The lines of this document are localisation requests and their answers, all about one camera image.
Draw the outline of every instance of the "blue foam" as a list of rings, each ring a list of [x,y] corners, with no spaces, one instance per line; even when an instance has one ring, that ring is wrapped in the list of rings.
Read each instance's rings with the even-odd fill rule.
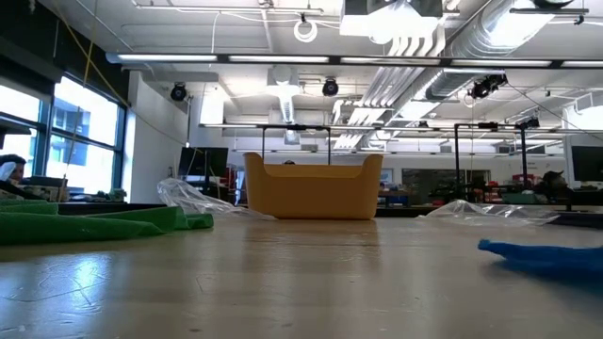
[[[603,272],[603,247],[573,249],[557,246],[525,246],[483,239],[478,249],[491,251],[523,266]]]

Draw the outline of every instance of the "ceiling light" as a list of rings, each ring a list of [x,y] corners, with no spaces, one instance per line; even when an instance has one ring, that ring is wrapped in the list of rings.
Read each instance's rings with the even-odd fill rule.
[[[550,60],[454,59],[452,66],[461,67],[548,67]]]
[[[231,123],[200,123],[200,127],[207,128],[261,128],[262,125],[257,124],[231,124]]]
[[[343,131],[372,131],[375,128],[371,126],[331,126],[332,130],[343,130]]]
[[[454,74],[504,74],[505,70],[490,69],[444,69],[444,73]]]
[[[395,56],[343,56],[342,64],[368,64],[368,65],[392,65],[392,66],[437,66],[440,64],[440,59],[436,58],[411,58],[411,57],[395,57]]]
[[[229,56],[232,62],[257,62],[257,63],[328,63],[328,56]]]
[[[564,61],[562,67],[603,67],[603,61]]]
[[[178,54],[117,54],[107,53],[106,59],[111,63],[128,62],[212,62],[217,56],[211,55],[178,55]]]

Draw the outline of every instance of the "camera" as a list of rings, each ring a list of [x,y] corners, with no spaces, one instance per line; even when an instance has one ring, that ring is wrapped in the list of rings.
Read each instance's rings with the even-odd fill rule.
[[[185,83],[175,83],[173,84],[173,89],[171,90],[170,97],[175,102],[183,102],[187,98],[187,84]]]
[[[335,96],[339,92],[339,86],[335,82],[334,78],[327,78],[322,87],[322,95],[324,96]]]

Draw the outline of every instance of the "table surface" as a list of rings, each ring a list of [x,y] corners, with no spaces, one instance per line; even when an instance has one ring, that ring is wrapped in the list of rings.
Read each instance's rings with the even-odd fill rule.
[[[603,281],[510,271],[481,238],[600,231],[222,221],[120,242],[0,248],[0,338],[597,338]]]

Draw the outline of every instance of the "fluorescent light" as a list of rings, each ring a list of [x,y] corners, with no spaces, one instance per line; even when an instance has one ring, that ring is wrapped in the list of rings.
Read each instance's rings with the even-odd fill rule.
[[[505,70],[489,70],[489,69],[444,69],[444,73],[455,74],[505,74]]]
[[[200,127],[207,128],[259,128],[262,125],[255,124],[231,124],[231,123],[200,123]]]
[[[586,15],[590,12],[587,8],[511,8],[511,14],[549,14],[558,16]]]
[[[328,56],[229,56],[233,62],[328,63]]]
[[[211,55],[175,55],[175,54],[117,54],[120,61],[128,62],[212,62],[217,61],[217,56]]]
[[[548,67],[550,60],[454,59],[452,66],[461,67]]]
[[[371,126],[331,126],[332,130],[343,130],[343,131],[372,131],[375,127]]]
[[[440,64],[440,59],[432,58],[409,58],[409,57],[395,57],[395,56],[375,56],[375,57],[364,57],[364,56],[343,56],[341,58],[342,64],[370,64],[370,65],[396,65],[396,66],[436,66]]]
[[[603,67],[603,61],[564,61],[562,67]]]

